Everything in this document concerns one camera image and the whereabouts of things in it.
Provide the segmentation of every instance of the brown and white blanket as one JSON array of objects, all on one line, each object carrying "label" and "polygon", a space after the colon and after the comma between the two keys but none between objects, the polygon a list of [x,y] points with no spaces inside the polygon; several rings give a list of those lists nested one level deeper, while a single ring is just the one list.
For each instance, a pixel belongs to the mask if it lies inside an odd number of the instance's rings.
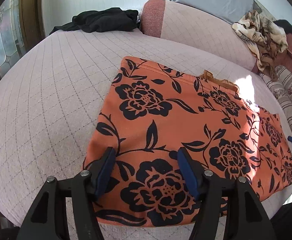
[{"label": "brown and white blanket", "polygon": [[284,29],[255,10],[245,14],[232,28],[257,58],[259,70],[276,81],[276,58],[288,48]]}]

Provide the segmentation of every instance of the orange floral fabric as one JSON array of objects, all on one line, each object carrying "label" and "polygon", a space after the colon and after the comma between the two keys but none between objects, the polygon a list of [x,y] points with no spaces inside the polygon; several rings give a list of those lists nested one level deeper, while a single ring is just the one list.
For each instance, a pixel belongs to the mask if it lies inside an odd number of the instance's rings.
[{"label": "orange floral fabric", "polygon": [[[161,64],[125,57],[89,142],[84,168],[116,149],[100,222],[159,227],[195,220],[177,150],[220,177],[248,179],[259,199],[292,184],[292,156],[277,114],[231,90]],[[223,199],[221,215],[227,210]]]}]

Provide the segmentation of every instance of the black fabric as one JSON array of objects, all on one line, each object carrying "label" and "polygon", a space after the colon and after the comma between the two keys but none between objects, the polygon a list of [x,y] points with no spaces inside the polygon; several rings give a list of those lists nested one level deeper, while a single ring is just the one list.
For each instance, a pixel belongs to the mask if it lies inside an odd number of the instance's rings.
[{"label": "black fabric", "polygon": [[287,20],[277,20],[277,21],[274,21],[274,23],[277,26],[282,27],[286,34],[289,34],[289,33],[292,34],[292,25]]},{"label": "black fabric", "polygon": [[281,206],[271,218],[277,240],[292,240],[292,203]]},{"label": "black fabric", "polygon": [[74,16],[72,22],[62,26],[55,26],[50,34],[57,30],[76,31],[86,33],[125,31],[137,28],[137,10],[123,11],[121,8],[109,8],[104,11],[86,11]]}]

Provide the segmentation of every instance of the black flower print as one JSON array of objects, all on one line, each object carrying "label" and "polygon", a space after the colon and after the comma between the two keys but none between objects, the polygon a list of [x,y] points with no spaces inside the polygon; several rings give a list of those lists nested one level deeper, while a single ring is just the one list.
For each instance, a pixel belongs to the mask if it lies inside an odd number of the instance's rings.
[{"label": "black flower print", "polygon": [[247,159],[238,143],[221,139],[218,147],[209,150],[210,163],[221,171],[225,171],[226,179],[236,179],[251,171]]},{"label": "black flower print", "polygon": [[125,118],[134,120],[148,113],[167,116],[172,105],[163,100],[163,96],[150,89],[148,84],[138,81],[131,86],[123,84],[115,88],[119,97],[125,100],[119,106]]},{"label": "black flower print", "polygon": [[284,169],[286,171],[286,179],[289,185],[292,185],[292,163],[285,162]]},{"label": "black flower print", "polygon": [[120,192],[121,199],[134,212],[145,212],[155,227],[176,225],[183,214],[191,215],[199,208],[188,194],[180,170],[163,159],[142,162],[136,182]]},{"label": "black flower print", "polygon": [[277,145],[281,142],[281,136],[279,132],[269,122],[266,122],[265,126],[266,132],[271,138],[271,142],[273,143],[274,147],[277,147]]},{"label": "black flower print", "polygon": [[238,111],[241,108],[225,92],[221,90],[211,91],[210,96],[214,99],[215,103],[224,106],[229,114],[238,116]]}]

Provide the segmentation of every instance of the metal screw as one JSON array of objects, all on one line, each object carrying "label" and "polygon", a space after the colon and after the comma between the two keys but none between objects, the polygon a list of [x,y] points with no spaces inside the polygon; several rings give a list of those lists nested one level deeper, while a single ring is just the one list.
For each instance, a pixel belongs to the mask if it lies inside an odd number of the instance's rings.
[{"label": "metal screw", "polygon": [[206,171],[204,171],[204,174],[207,176],[207,177],[211,177],[211,176],[213,176],[213,172],[211,171],[211,170],[206,170]]},{"label": "metal screw", "polygon": [[55,177],[54,176],[49,176],[47,179],[46,179],[46,181],[48,182],[48,183],[52,183],[52,182],[54,182],[55,181]]},{"label": "metal screw", "polygon": [[83,171],[80,172],[80,176],[82,176],[82,177],[86,177],[88,175],[89,175],[89,171],[88,170],[83,170]]},{"label": "metal screw", "polygon": [[246,182],[246,178],[238,177],[238,181],[241,182],[241,183],[245,183]]}]

